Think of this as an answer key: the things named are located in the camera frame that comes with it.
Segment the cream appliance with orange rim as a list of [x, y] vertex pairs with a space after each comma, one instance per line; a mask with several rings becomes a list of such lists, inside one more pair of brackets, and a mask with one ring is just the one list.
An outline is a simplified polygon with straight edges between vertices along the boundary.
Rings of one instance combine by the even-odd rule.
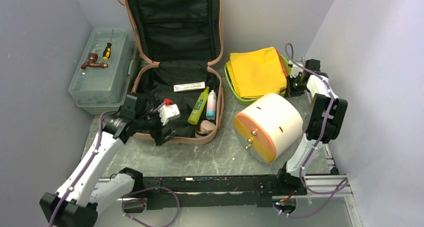
[[303, 118], [284, 97], [267, 93], [235, 115], [242, 147], [262, 163], [274, 162], [303, 135]]

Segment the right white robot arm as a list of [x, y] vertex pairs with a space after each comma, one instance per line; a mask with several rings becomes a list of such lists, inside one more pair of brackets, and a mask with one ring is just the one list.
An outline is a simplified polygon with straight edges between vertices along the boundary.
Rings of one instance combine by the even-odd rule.
[[348, 102], [332, 90], [328, 75], [321, 71], [321, 62], [308, 59], [296, 76], [288, 77], [286, 97], [311, 94], [311, 102], [302, 124], [302, 139], [294, 155], [284, 164], [275, 181], [276, 190], [287, 195], [303, 187], [305, 174], [320, 149], [335, 140], [341, 131]]

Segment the green plastic tray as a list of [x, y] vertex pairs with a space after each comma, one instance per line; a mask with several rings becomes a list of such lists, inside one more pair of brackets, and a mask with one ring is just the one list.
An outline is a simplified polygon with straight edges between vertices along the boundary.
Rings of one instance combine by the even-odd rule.
[[[290, 75], [290, 70], [289, 70], [289, 67], [288, 67], [289, 61], [287, 60], [286, 57], [284, 57], [284, 62], [285, 62], [285, 65], [286, 65], [287, 73], [288, 73], [288, 75]], [[244, 105], [244, 106], [248, 106], [248, 105], [251, 105], [252, 103], [254, 103], [255, 101], [257, 101], [259, 99], [259, 97], [257, 97], [257, 98], [242, 98], [242, 97], [240, 97], [235, 91], [235, 88], [234, 88], [233, 82], [231, 80], [230, 72], [229, 72], [229, 69], [227, 67], [227, 64], [225, 64], [225, 66], [224, 66], [224, 73], [225, 73], [225, 78], [226, 78], [226, 81], [228, 83], [228, 86], [229, 86], [230, 90], [232, 91], [233, 95], [235, 96], [236, 101], [239, 104]]]

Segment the red printed package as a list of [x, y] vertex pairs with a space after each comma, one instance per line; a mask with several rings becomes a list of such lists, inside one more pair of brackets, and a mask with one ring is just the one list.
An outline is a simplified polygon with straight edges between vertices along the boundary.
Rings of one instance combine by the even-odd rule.
[[276, 53], [278, 55], [282, 72], [283, 72], [284, 76], [287, 78], [289, 76], [289, 74], [288, 74], [287, 69], [286, 69], [285, 58], [280, 54], [280, 52], [277, 49], [275, 51], [276, 51]]

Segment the yellow cloth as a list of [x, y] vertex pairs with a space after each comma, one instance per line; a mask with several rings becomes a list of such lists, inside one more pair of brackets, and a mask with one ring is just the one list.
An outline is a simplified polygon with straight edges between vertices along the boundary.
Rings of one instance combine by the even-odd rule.
[[236, 93], [244, 99], [268, 93], [282, 94], [287, 89], [275, 47], [251, 52], [233, 52], [226, 63]]

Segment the pink hard-shell suitcase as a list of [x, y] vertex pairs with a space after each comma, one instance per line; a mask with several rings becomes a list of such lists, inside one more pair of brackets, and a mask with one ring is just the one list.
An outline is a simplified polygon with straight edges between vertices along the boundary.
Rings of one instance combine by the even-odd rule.
[[[147, 65], [139, 71], [130, 94], [142, 94], [151, 106], [170, 99], [180, 117], [165, 126], [175, 130], [171, 143], [203, 145], [220, 127], [224, 110], [222, 78], [213, 69], [223, 55], [221, 0], [118, 0], [126, 7], [139, 50]], [[188, 118], [202, 90], [174, 92], [178, 84], [205, 82], [217, 96], [216, 127], [206, 136]]]

